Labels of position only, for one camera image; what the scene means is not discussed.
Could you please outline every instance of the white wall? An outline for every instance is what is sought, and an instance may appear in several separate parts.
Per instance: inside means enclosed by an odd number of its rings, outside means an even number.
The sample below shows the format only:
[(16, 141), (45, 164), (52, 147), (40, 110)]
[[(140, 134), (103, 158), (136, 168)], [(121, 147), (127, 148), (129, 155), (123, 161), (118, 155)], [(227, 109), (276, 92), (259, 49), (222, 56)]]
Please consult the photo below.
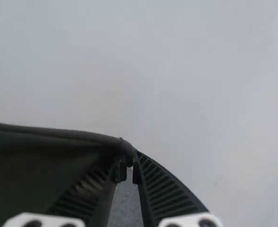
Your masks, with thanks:
[(0, 122), (123, 136), (276, 227), (278, 0), (0, 0)]

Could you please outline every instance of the gray floor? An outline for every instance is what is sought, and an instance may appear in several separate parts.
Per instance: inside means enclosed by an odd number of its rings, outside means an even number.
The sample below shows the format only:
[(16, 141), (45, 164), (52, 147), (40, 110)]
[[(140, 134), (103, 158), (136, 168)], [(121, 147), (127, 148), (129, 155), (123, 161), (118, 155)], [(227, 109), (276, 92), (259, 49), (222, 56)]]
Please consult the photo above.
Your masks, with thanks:
[(143, 227), (138, 188), (132, 183), (132, 169), (127, 180), (117, 185), (108, 227)]

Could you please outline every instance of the black rubber edge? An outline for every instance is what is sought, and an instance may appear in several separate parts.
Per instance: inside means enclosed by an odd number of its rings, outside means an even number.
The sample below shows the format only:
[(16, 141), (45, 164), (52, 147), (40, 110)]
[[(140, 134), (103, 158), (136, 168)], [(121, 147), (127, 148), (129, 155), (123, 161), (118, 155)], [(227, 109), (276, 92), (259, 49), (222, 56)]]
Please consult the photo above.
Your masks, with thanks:
[(0, 123), (0, 131), (73, 141), (79, 140), (80, 142), (89, 141), (102, 146), (110, 147), (112, 150), (125, 154), (128, 167), (131, 167), (133, 162), (135, 149), (129, 142), (122, 138), (86, 131), (17, 126), (3, 123)]

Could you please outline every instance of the black plastic part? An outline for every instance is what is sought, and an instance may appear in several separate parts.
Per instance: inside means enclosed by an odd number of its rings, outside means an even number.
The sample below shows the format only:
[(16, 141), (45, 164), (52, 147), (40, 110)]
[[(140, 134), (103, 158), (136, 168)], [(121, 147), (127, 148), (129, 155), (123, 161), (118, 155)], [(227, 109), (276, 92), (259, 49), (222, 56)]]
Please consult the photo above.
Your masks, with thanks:
[(139, 162), (135, 161), (133, 165), (133, 183), (140, 184), (142, 182), (140, 175), (140, 166)]
[(170, 172), (121, 138), (0, 124), (0, 226), (33, 212), (105, 227), (116, 184), (132, 165), (144, 227), (208, 211)]
[(116, 184), (113, 159), (96, 163), (50, 207), (47, 214), (82, 219), (87, 227), (106, 226)]
[(105, 227), (116, 160), (130, 155), (121, 144), (95, 133), (0, 124), (0, 226), (22, 212), (56, 212)]
[(208, 211), (184, 184), (157, 162), (140, 152), (134, 160), (134, 165), (138, 163), (135, 170), (142, 179), (138, 189), (145, 227), (157, 227), (164, 218)]

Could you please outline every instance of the screw hole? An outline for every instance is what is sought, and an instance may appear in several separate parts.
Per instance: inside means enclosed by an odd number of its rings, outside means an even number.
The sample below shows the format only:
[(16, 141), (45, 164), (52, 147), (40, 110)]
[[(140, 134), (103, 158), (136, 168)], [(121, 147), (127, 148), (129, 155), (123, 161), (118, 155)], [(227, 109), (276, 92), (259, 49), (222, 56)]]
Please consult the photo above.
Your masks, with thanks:
[(65, 224), (65, 225), (63, 225), (63, 226), (61, 226), (61, 227), (77, 227), (76, 225), (74, 225), (74, 224)]
[(217, 225), (208, 219), (203, 219), (199, 222), (200, 227), (217, 227)]
[(39, 220), (33, 220), (27, 222), (23, 227), (41, 227), (42, 223)]
[(179, 226), (177, 224), (168, 224), (166, 227), (181, 227), (181, 226)]

